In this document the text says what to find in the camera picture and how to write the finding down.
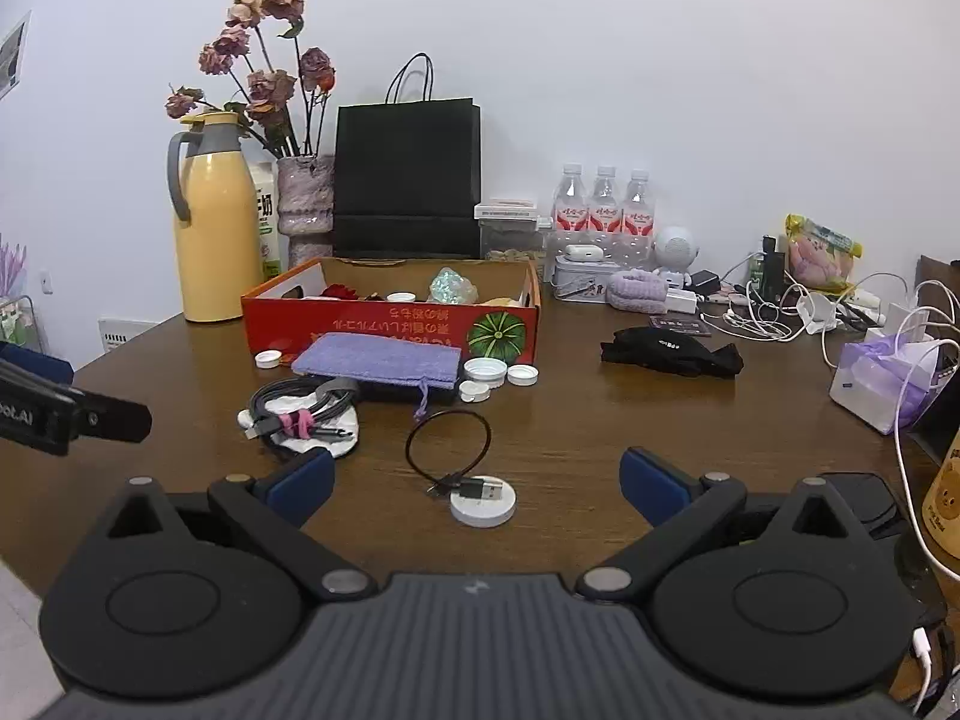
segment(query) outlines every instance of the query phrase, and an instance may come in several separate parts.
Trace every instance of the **white cloth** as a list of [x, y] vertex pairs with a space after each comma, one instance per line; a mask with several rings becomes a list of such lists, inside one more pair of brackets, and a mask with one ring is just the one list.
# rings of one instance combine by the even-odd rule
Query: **white cloth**
[[[281, 395], [268, 401], [266, 409], [270, 413], [291, 413], [299, 409], [309, 409], [315, 405], [317, 405], [317, 396], [311, 392], [311, 394], [305, 395], [304, 397]], [[247, 409], [243, 409], [238, 413], [237, 424], [240, 425], [240, 429], [242, 430], [253, 427], [253, 418]], [[357, 410], [352, 406], [340, 416], [335, 416], [335, 418], [325, 420], [324, 422], [317, 422], [317, 427], [349, 430], [349, 432], [353, 434], [353, 438], [344, 440], [343, 442], [321, 439], [294, 439], [294, 437], [287, 436], [285, 432], [280, 430], [270, 436], [270, 439], [273, 443], [285, 446], [294, 452], [306, 452], [321, 446], [329, 450], [330, 454], [335, 458], [346, 455], [354, 446], [357, 446], [357, 442], [360, 440], [360, 420], [357, 418]]]

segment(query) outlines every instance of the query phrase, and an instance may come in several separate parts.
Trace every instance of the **red cardboard box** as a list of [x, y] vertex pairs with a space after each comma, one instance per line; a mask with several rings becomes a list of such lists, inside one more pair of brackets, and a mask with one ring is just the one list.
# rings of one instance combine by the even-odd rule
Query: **red cardboard box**
[[[443, 266], [472, 281], [481, 301], [512, 298], [521, 307], [423, 302]], [[418, 302], [310, 299], [330, 284], [344, 284], [360, 298], [411, 292]], [[250, 351], [278, 349], [287, 364], [324, 333], [341, 332], [459, 346], [464, 360], [491, 356], [512, 365], [534, 361], [541, 299], [530, 262], [318, 257], [251, 290], [241, 304]]]

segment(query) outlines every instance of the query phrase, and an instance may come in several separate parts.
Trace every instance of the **black paper bag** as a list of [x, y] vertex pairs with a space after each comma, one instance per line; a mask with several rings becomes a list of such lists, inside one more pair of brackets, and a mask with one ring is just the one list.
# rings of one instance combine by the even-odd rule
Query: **black paper bag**
[[472, 98], [340, 108], [338, 257], [476, 258], [479, 201], [480, 109]]

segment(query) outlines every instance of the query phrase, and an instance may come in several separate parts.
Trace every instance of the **bear illustration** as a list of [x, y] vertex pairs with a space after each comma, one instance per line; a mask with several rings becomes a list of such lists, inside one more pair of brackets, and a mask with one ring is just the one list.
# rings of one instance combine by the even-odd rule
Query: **bear illustration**
[[937, 490], [937, 514], [943, 519], [957, 519], [960, 517], [960, 471], [952, 463], [940, 476], [940, 486]]

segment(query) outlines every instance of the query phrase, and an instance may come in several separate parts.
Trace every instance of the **pink vase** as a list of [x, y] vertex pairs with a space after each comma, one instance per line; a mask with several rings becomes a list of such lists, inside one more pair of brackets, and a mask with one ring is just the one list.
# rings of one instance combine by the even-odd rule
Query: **pink vase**
[[277, 230], [290, 239], [291, 268], [333, 255], [333, 155], [277, 160]]

